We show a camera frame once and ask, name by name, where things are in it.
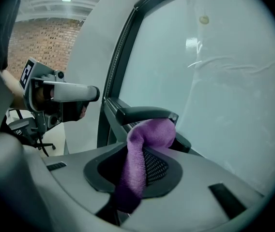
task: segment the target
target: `ceiling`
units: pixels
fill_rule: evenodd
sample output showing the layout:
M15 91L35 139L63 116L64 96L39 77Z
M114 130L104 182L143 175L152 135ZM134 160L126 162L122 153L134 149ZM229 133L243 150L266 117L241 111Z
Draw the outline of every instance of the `ceiling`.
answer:
M21 0L16 21L36 18L85 20L99 0Z

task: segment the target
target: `mesh backrest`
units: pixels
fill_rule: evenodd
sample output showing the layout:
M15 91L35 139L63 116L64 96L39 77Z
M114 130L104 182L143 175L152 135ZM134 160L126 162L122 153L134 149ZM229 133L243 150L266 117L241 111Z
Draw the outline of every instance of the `mesh backrest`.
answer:
M160 158L143 149L146 168L146 186L162 179L168 170L168 164Z

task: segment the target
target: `metal frame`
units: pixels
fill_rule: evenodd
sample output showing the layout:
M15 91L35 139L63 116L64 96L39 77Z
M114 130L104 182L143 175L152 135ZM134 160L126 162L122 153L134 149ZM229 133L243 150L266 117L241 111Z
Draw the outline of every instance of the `metal frame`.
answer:
M116 138L120 139L124 137L123 130L128 132L134 126L134 124L130 124L123 127L115 127L112 124L110 126L109 121L116 120L115 115L118 107L126 107L127 105L118 99L118 97L132 47L144 15L154 6L163 1L164 0L139 0L134 5L128 20L122 29L112 56L103 91L102 107L98 126L98 147L108 144L110 129L112 129ZM275 16L275 1L262 1L268 5L269 9ZM111 110L114 114L114 116L110 116L109 119L106 119L107 116L105 111L107 109ZM251 217L247 218L248 220L243 224L243 226L246 226L244 231L255 231L258 228L267 228L272 224L272 221L275 222L275 191L269 197L264 198L264 201L260 204L259 208L252 212Z

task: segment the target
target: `purple cloth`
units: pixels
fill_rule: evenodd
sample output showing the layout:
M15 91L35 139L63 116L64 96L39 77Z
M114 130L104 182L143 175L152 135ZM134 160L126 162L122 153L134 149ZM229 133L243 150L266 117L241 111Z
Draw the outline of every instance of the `purple cloth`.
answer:
M167 118L149 119L130 130L127 137L128 154L122 169L115 197L117 208L132 213L139 205L146 187L146 170L142 147L170 147L176 131Z

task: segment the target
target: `office chair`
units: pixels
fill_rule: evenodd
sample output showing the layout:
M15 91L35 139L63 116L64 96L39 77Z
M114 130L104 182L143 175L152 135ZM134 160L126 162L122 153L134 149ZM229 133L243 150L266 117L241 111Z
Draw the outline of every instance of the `office chair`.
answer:
M32 130L33 128L37 128L35 119L33 117L23 118L21 112L18 109L9 109L10 111L16 110L19 120L11 122L8 126L10 129L17 135L25 137L30 145L34 148L43 149L44 153L48 156L44 146L52 146L52 149L55 150L56 147L54 144L43 144L42 137L43 133L39 133L37 131Z

